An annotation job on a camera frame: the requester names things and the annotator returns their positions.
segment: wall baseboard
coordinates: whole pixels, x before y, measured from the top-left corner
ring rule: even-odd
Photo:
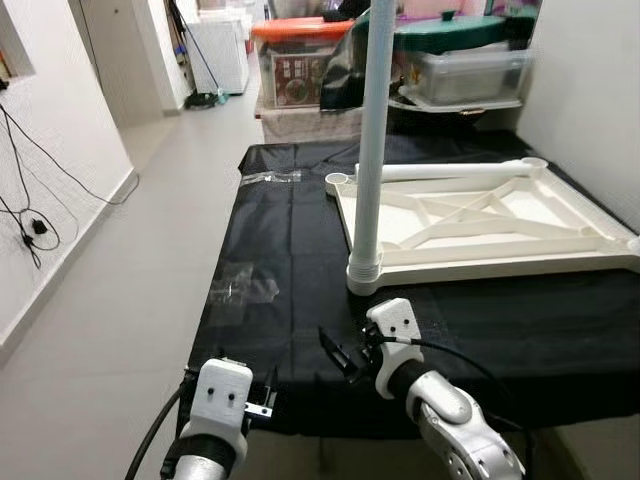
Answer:
[[[135,180],[136,171],[131,169],[127,176],[122,180],[117,190],[111,195],[110,200],[114,198],[122,198]],[[102,222],[111,214],[112,209],[103,205],[96,213],[93,220],[88,224],[84,232],[78,237],[76,243],[71,247],[69,252],[60,260],[58,268],[56,268],[49,277],[49,280],[40,288],[29,304],[14,321],[13,325],[7,328],[7,331],[0,332],[4,338],[0,336],[0,369],[2,369],[9,361],[11,354],[18,348],[20,342],[36,321],[45,305],[54,295],[64,277],[67,275],[75,261],[80,257],[84,248],[89,244],[93,236],[98,231]]]
[[[162,113],[165,117],[177,117],[182,113],[183,108],[184,108],[184,103],[182,104],[182,106],[178,108],[170,108],[170,109],[162,110]]]

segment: black tablecloth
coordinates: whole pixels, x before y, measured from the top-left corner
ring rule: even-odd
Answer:
[[[272,175],[271,181],[253,178],[254,183],[239,188],[190,369],[197,371],[223,351],[247,363],[259,387],[277,366],[276,413],[260,428],[414,437],[417,431],[403,408],[381,400],[370,383],[347,386],[317,334],[322,325],[339,343],[355,347],[366,310],[403,297],[413,304],[423,338],[459,349],[504,379],[533,426],[638,412],[636,274],[618,270],[473,280],[352,296],[345,283],[347,243],[335,200],[325,194],[324,177],[353,173],[358,153],[354,141],[248,150],[240,165],[245,178],[261,172],[293,174]],[[386,162],[502,162],[530,153],[511,133],[466,132],[389,137]],[[426,352],[431,365],[485,409],[508,414],[483,377],[443,355]],[[188,400],[181,412],[188,412]]]

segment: white pole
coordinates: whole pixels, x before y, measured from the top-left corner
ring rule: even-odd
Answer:
[[[375,292],[375,282],[380,276],[382,264],[378,252],[378,213],[395,15],[396,0],[371,2],[356,228],[347,269],[347,284],[356,295],[371,295]]]
[[[541,159],[525,158],[503,163],[440,163],[430,165],[385,165],[382,168],[382,182],[403,180],[429,180],[435,178],[461,177],[522,177],[539,173],[547,167]],[[360,166],[356,165],[359,178]]]

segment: storage box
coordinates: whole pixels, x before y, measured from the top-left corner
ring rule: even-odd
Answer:
[[[327,63],[352,21],[325,23],[321,17],[283,18],[252,29],[260,60],[266,108],[320,104]]]
[[[518,100],[532,60],[528,50],[406,55],[405,84],[434,105]]]

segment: gray floor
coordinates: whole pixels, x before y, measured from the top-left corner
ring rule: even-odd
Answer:
[[[123,478],[181,379],[231,213],[237,164],[262,141],[252,115],[257,88],[254,80],[223,107],[178,119],[138,192],[100,227],[1,372],[2,480]],[[158,478],[170,418],[140,480]],[[363,475],[446,478],[420,442],[320,445],[257,432],[237,479]]]

